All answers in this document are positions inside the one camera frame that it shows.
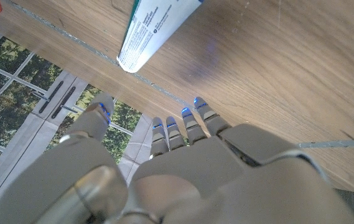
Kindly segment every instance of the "blue light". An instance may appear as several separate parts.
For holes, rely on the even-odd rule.
[[[159,125],[156,125],[156,126],[153,126],[153,129],[159,127],[159,126],[162,126],[162,124],[159,124]]]
[[[171,127],[171,126],[173,126],[173,125],[177,125],[177,124],[172,123],[172,124],[167,125],[167,127],[169,128],[169,127]]]
[[[192,114],[191,113],[187,114],[187,115],[183,116],[182,118],[186,118],[186,117],[189,117],[189,116],[192,116]]]
[[[201,108],[202,106],[205,106],[205,105],[207,105],[207,104],[206,104],[206,103],[204,103],[204,104],[202,104],[202,105],[200,105],[200,106],[196,107],[196,109],[199,109],[199,108]]]

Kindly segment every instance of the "wood grain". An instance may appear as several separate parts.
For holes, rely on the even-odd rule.
[[[132,1],[15,0],[113,59]],[[149,116],[179,118],[181,103],[1,3],[0,33]],[[294,143],[354,138],[354,1],[205,1],[139,74]],[[308,152],[335,187],[354,190],[349,150]]]
[[[15,2],[111,58],[132,4]],[[204,96],[231,124],[293,142],[354,137],[354,2],[283,1],[279,17],[277,0],[206,1],[139,74],[185,101]]]
[[[27,47],[57,66],[107,91],[122,102],[149,116],[165,120],[174,116],[183,126],[180,111],[184,107],[160,94],[146,83],[122,71],[119,67],[65,38],[6,2],[0,13],[0,33]]]
[[[334,188],[354,192],[354,147],[305,149],[321,165]]]

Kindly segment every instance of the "robot finger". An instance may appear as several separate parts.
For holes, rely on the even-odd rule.
[[[184,140],[182,139],[181,133],[175,119],[169,116],[166,121],[167,133],[169,135],[169,146],[170,150],[178,149],[179,147],[185,146]]]
[[[182,119],[187,129],[189,144],[193,145],[195,142],[207,138],[189,108],[182,110]]]
[[[158,117],[153,118],[153,136],[152,136],[152,149],[149,159],[164,154],[169,151],[167,143],[165,142],[165,132],[162,120]]]
[[[223,130],[231,127],[201,97],[196,97],[193,103],[212,136],[218,136]]]

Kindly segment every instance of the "door handle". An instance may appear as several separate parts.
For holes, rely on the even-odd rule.
[[[58,106],[58,108],[55,110],[55,112],[52,114],[51,118],[54,119],[57,117],[57,115],[59,114],[59,111],[62,109],[62,108],[65,108],[67,110],[70,110],[72,112],[76,112],[75,110],[65,106],[65,103],[67,102],[67,100],[70,98],[70,96],[72,95],[72,93],[75,91],[76,87],[73,86],[69,92],[66,94],[66,96],[63,98],[62,102],[60,103],[60,106]]]
[[[55,94],[58,92],[59,88],[63,85],[63,81],[60,81],[59,84],[57,85],[57,87],[54,89],[54,91],[51,93],[50,97],[46,98],[45,96],[41,95],[38,92],[33,92],[33,95],[45,100],[44,105],[42,105],[42,107],[39,110],[39,113],[42,113],[44,111],[44,109],[48,106],[48,104],[50,103],[50,101],[52,100],[52,98],[55,96]]]

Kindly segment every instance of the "white tube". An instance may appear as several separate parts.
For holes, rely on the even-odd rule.
[[[117,60],[137,72],[203,0],[136,0]]]

